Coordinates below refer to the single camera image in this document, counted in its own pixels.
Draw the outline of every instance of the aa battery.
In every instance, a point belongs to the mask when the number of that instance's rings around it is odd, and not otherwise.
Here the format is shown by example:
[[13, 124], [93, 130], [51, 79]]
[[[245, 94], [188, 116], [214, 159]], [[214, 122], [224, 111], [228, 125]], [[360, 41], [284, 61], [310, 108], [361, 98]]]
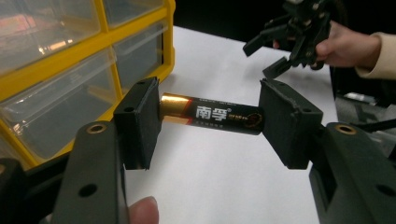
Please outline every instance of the aa battery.
[[164, 93], [163, 121], [235, 133], [259, 134], [263, 130], [260, 107]]

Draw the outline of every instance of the dark background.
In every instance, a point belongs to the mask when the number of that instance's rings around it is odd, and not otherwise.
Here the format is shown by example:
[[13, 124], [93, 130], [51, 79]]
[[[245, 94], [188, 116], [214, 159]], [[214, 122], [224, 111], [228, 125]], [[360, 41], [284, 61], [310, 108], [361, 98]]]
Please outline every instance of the dark background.
[[[175, 26], [248, 42], [266, 22], [283, 16], [284, 0], [176, 0]], [[340, 0], [327, 9], [332, 19], [366, 34], [381, 31], [396, 34], [391, 1]], [[382, 80], [359, 78], [353, 69], [332, 68], [334, 94], [358, 92], [387, 99]]]

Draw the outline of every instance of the black mechanical device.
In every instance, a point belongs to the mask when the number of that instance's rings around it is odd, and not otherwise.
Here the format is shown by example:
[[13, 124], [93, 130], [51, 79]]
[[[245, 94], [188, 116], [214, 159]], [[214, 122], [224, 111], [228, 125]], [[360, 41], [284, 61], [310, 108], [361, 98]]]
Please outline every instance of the black mechanical device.
[[264, 30], [243, 47], [244, 52], [250, 56], [274, 40], [281, 49], [291, 49], [289, 59], [283, 57], [263, 70], [267, 78], [276, 78], [300, 64], [321, 69], [323, 62], [317, 62], [315, 46], [329, 36], [330, 14], [325, 7], [330, 1], [287, 0], [283, 8], [288, 13], [265, 23]]
[[[285, 8], [293, 18], [306, 15], [313, 19], [311, 24], [323, 26], [303, 29], [298, 33], [296, 58], [276, 64], [270, 73], [264, 70], [267, 77], [261, 80], [258, 103], [261, 133], [289, 169], [307, 169], [312, 162], [309, 177], [320, 223], [394, 223], [394, 160], [359, 127], [340, 122], [323, 126], [322, 111], [274, 80], [289, 64], [315, 62], [315, 56], [306, 53], [314, 52], [310, 50], [328, 32], [327, 19], [318, 13], [326, 2], [287, 2]], [[312, 3], [318, 4], [318, 10], [311, 14], [292, 10], [311, 8]], [[299, 25], [307, 18], [299, 18], [297, 27], [293, 22], [281, 27], [300, 32]], [[280, 31], [277, 34], [271, 38], [284, 37]], [[247, 44], [247, 55], [270, 39], [266, 36]], [[70, 153], [26, 172], [17, 161], [0, 159], [1, 223], [39, 223], [48, 215], [51, 223], [129, 223], [123, 173], [149, 168], [162, 126], [158, 85], [155, 77], [136, 83], [116, 108], [113, 120], [81, 127]]]

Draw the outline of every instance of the yellow storage rack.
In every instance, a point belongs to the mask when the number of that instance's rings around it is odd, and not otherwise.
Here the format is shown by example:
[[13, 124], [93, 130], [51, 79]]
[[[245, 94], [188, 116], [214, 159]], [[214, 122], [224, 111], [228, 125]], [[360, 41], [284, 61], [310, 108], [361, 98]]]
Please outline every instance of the yellow storage rack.
[[175, 7], [0, 0], [0, 158], [29, 169], [62, 155], [80, 126], [111, 120], [136, 81], [163, 81], [175, 63]]

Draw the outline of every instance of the white table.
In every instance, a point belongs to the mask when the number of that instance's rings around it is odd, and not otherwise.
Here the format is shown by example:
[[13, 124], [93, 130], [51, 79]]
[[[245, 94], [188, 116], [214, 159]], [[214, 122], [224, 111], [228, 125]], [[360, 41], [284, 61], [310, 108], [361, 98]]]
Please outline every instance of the white table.
[[[262, 69], [288, 52], [174, 28], [176, 66], [163, 92], [258, 105]], [[292, 68], [278, 80], [291, 85], [337, 121], [329, 68]], [[309, 168], [288, 170], [265, 137], [164, 123], [150, 170], [126, 173], [131, 204], [154, 196], [162, 224], [318, 223]]]

